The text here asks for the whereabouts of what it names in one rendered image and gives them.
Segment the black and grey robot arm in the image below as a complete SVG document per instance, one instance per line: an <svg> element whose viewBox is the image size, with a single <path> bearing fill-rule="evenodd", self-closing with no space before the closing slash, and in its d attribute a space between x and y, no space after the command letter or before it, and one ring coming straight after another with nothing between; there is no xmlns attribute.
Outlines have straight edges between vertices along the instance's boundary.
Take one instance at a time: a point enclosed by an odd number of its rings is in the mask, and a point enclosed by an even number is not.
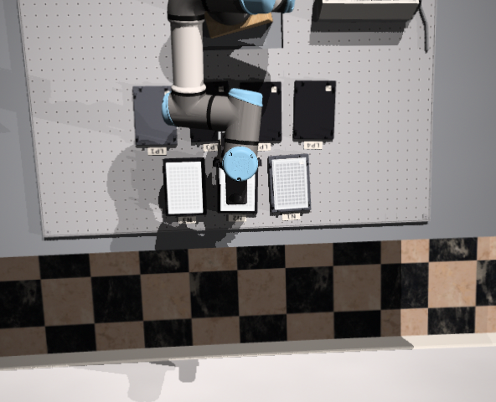
<svg viewBox="0 0 496 402"><path fill-rule="evenodd" d="M173 85L163 97L167 125L225 132L223 157L226 204L247 204L247 180L258 168L262 94L231 89L206 95L203 68L204 13L225 25L251 15L290 13L295 0L168 0Z"/></svg>

